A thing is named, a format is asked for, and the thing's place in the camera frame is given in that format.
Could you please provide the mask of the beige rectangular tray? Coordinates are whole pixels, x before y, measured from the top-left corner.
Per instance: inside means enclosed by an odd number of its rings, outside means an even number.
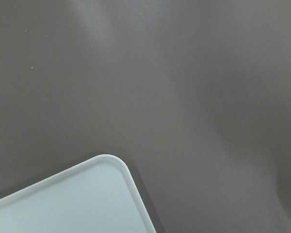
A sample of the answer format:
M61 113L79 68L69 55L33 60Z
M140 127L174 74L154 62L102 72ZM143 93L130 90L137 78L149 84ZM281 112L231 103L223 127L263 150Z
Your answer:
M98 155L0 199L0 233L153 233L127 165Z

